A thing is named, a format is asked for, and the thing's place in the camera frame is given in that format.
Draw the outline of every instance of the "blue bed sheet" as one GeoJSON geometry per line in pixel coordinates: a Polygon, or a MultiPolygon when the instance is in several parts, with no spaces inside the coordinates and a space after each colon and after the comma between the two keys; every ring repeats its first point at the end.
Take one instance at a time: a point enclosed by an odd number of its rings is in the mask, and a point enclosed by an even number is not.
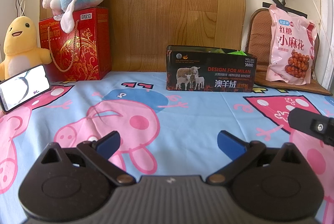
{"type": "Polygon", "coordinates": [[[226,130],[268,147],[294,142],[318,175],[325,199],[317,214],[334,220],[334,150],[288,126],[295,107],[334,116],[334,99],[255,86],[251,93],[167,91],[166,73],[110,72],[101,81],[53,84],[52,90],[0,115],[0,224],[25,215],[18,188],[48,142],[74,147],[112,130],[121,135],[110,161],[136,177],[203,178],[231,159],[217,145],[226,130]]]}

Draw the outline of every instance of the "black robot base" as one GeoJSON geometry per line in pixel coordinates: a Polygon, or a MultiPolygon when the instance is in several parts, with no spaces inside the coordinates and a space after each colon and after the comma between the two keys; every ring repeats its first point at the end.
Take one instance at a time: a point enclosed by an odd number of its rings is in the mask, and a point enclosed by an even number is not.
{"type": "Polygon", "coordinates": [[[208,176],[142,176],[108,161],[118,132],[76,148],[49,143],[19,189],[25,224],[316,224],[323,188],[292,143],[267,148],[226,131],[244,153],[208,176]]]}

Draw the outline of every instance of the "smartphone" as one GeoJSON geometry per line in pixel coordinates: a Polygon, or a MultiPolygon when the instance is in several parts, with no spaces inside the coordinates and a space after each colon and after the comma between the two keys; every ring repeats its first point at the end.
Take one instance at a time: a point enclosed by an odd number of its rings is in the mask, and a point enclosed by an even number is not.
{"type": "Polygon", "coordinates": [[[43,65],[35,66],[0,83],[0,104],[8,113],[28,100],[50,90],[43,65]]]}

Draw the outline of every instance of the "pink snack bag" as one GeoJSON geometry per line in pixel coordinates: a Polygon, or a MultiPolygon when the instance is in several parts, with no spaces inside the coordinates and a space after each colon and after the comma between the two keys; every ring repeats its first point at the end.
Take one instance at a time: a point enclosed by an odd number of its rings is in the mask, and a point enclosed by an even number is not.
{"type": "Polygon", "coordinates": [[[317,37],[314,22],[305,17],[290,16],[275,4],[270,6],[269,12],[272,17],[272,41],[266,80],[309,84],[317,37]]]}

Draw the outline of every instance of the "sheep image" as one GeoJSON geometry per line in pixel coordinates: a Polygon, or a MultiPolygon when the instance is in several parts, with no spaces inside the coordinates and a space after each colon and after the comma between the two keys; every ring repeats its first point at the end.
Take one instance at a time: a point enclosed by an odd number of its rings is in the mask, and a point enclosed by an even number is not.
{"type": "Polygon", "coordinates": [[[192,74],[185,74],[185,77],[179,77],[177,78],[177,84],[176,84],[176,87],[175,89],[179,88],[181,89],[181,84],[184,83],[184,86],[185,86],[185,90],[187,90],[187,86],[190,82],[190,77],[191,77],[192,74]]]}
{"type": "Polygon", "coordinates": [[[197,85],[198,85],[198,90],[200,88],[204,88],[204,77],[199,77],[198,74],[194,74],[194,78],[196,82],[195,90],[196,90],[197,85]]]}
{"type": "MultiPolygon", "coordinates": [[[[191,74],[198,74],[198,70],[201,67],[191,67],[191,68],[180,68],[176,72],[176,79],[183,77],[184,75],[191,75],[191,74]]],[[[195,77],[194,75],[191,76],[190,78],[190,87],[193,88],[193,83],[195,82],[195,77]]]]}

